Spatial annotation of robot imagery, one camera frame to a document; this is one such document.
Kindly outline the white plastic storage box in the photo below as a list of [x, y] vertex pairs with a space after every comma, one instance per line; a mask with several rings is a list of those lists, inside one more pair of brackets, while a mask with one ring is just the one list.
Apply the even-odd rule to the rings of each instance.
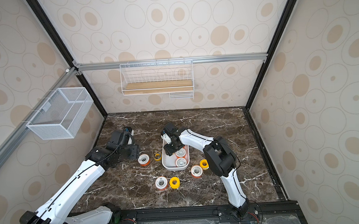
[[172, 154], [171, 156], [166, 154], [165, 145], [167, 142], [163, 140], [163, 149], [162, 149], [162, 165], [165, 169], [169, 171], [180, 171], [185, 170], [190, 162], [189, 146], [185, 145], [178, 152]]

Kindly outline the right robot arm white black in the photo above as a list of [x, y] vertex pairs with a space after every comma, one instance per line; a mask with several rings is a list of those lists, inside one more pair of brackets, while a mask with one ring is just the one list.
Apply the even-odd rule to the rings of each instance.
[[161, 138], [166, 142], [165, 153], [169, 156], [183, 146], [193, 147], [203, 152], [209, 169], [221, 178], [234, 214], [237, 217], [246, 215], [250, 201], [238, 180], [237, 162], [239, 159], [223, 137], [207, 137], [188, 128], [177, 128], [170, 122], [161, 131]]

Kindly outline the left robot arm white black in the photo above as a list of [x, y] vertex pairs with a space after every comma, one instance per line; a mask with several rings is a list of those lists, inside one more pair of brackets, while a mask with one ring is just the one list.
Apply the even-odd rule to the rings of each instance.
[[137, 159], [139, 152], [131, 127], [115, 130], [105, 147], [94, 147], [59, 191], [37, 211], [26, 211], [19, 220], [20, 224], [120, 224], [121, 209], [111, 203], [75, 217], [69, 214], [90, 186], [109, 168], [116, 167], [125, 158]]

